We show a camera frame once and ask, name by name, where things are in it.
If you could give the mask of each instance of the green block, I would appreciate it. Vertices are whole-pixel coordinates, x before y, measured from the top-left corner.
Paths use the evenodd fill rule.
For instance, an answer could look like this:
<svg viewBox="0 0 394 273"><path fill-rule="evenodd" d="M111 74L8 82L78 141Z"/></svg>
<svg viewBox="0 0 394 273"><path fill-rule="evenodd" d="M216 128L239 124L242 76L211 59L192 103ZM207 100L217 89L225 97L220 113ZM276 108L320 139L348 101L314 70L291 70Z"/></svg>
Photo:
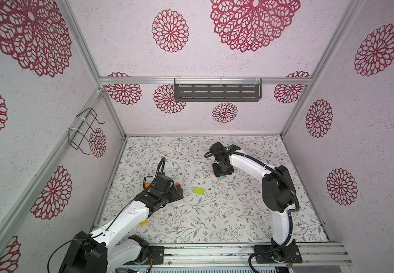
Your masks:
<svg viewBox="0 0 394 273"><path fill-rule="evenodd" d="M194 193L204 195L204 189L194 188Z"/></svg>

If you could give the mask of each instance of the floral mat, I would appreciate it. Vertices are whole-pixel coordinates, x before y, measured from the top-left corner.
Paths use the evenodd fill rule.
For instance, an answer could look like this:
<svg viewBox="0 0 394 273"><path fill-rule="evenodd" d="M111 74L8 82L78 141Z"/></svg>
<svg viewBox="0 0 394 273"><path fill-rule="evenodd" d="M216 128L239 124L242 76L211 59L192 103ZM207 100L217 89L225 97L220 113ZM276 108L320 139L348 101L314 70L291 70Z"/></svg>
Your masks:
<svg viewBox="0 0 394 273"><path fill-rule="evenodd" d="M214 158L203 156L217 141L236 144L269 165L286 166L301 206L292 214L294 238L328 241L279 136L129 137L100 224L113 219L142 191L144 177L153 175L159 160L166 157L164 172L182 184L184 198L155 212L146 225L129 234L149 243L270 242L272 219L262 200L261 181L238 168L218 180L212 171ZM204 195L195 194L194 187L205 189Z"/></svg>

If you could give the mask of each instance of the black mounting bracket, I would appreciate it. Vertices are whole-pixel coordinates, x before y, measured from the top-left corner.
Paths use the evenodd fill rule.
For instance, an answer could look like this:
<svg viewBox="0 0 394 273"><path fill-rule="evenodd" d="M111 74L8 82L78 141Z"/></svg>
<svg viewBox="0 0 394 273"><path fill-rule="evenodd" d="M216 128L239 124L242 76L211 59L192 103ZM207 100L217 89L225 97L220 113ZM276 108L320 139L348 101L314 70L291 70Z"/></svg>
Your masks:
<svg viewBox="0 0 394 273"><path fill-rule="evenodd" d="M271 239L271 243L272 245L255 245L254 253L259 253L277 247L277 244L273 239ZM279 263L302 263L303 259L300 255L299 247L296 245L296 241L292 240L292 243L278 251L256 256L257 263L278 263L275 260Z"/></svg>
<svg viewBox="0 0 394 273"><path fill-rule="evenodd" d="M141 265L150 265L151 264L151 258L149 257L149 254L153 256L153 264L163 264L164 262L164 246L148 246L148 254L147 254L147 259L145 262L141 263ZM135 262L128 262L125 263L125 265L134 265L136 264Z"/></svg>

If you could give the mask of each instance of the wire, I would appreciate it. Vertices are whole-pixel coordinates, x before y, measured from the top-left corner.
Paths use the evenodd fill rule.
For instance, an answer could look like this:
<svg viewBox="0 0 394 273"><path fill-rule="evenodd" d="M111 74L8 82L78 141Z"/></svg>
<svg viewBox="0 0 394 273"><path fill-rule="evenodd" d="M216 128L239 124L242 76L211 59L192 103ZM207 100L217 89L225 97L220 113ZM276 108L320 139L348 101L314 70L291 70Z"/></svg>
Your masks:
<svg viewBox="0 0 394 273"><path fill-rule="evenodd" d="M96 238L96 237L98 237L98 236L100 236L100 235L102 235L102 234L103 234L103 232L100 233L100 234L98 234L98 235L96 235L96 236L94 236L94 237L89 237L89 238L85 238L85 239L72 239L72 240L69 240L68 242L64 243L64 244L61 245L60 247L56 248L56 250L53 251L53 253L50 255L50 258L48 259L48 262L47 262L47 272L50 273L50 260L52 259L53 255L56 253L56 251L58 251L61 247L63 247L64 245L66 245L66 244L68 244L68 243L70 243L70 242L72 242L72 241L94 239L94 238Z"/></svg>
<svg viewBox="0 0 394 273"><path fill-rule="evenodd" d="M153 181L150 183L150 186L148 186L147 188L145 187L145 181L146 181L147 177L144 178L144 186L142 187L142 188L144 189L144 191L148 191L148 190L153 186L153 183L155 182L156 177L157 177L158 174L159 174L159 170L160 170L161 172L164 172L165 161L166 161L165 157L162 157L161 161L160 161L159 164L158 164L158 167L156 168L156 173L155 173L155 175L153 176L153 177L154 177L154 178L153 178Z"/></svg>
<svg viewBox="0 0 394 273"><path fill-rule="evenodd" d="M125 205L125 206L120 210L120 212L115 216L115 218L114 218L113 221L109 224L109 226L106 228L105 231L107 231L107 230L110 228L110 226L112 226L113 222L115 222L115 220L118 218L118 216L121 214L121 212L123 212L123 210L124 210L125 208L127 208L127 206L130 205L130 203L133 202L133 200L135 200L135 198L133 198L132 200L130 200L130 202L129 202L127 205Z"/></svg>
<svg viewBox="0 0 394 273"><path fill-rule="evenodd" d="M150 268L148 269L147 273L150 273L151 268L153 267L153 256L151 254L149 254L150 258L151 258L151 263L150 263Z"/></svg>
<svg viewBox="0 0 394 273"><path fill-rule="evenodd" d="M294 254L291 253L291 254L289 255L289 258L291 259L291 264L290 264L290 266L292 267L292 265L296 263L297 257L296 257Z"/></svg>
<svg viewBox="0 0 394 273"><path fill-rule="evenodd" d="M146 187L145 187L145 184L146 184L147 178L149 178L149 177L154 177L154 176L153 176L153 175L149 175L149 176L147 176L147 177L144 177L144 182L143 182L143 184L142 184L142 188L143 188L143 189L146 188Z"/></svg>

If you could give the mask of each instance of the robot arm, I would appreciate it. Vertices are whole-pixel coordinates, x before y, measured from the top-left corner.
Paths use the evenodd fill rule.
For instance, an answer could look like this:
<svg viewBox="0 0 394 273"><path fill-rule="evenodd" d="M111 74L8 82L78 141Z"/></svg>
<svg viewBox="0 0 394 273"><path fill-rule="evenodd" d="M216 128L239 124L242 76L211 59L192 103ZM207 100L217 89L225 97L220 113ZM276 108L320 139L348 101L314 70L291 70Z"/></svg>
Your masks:
<svg viewBox="0 0 394 273"><path fill-rule="evenodd" d="M234 172L233 167L238 167L258 181L262 181L262 199L265 205L271 209L273 220L271 243L273 248L280 247L280 251L274 253L273 256L275 260L284 261L287 250L296 248L295 241L293 243L290 234L290 232L292 233L290 214L299 209L295 205L296 190L288 169L284 166L266 166L261 161L247 155L238 146L224 147L220 142L213 144L209 152L205 154L205 157L210 156L214 156L217 161L212 164L216 177L230 175Z"/></svg>
<svg viewBox="0 0 394 273"><path fill-rule="evenodd" d="M112 221L92 230L78 233L71 242L59 273L106 273L127 262L143 263L147 259L148 242L133 235L118 242L136 225L162 206L183 199L180 184L159 172L150 186L140 192Z"/></svg>

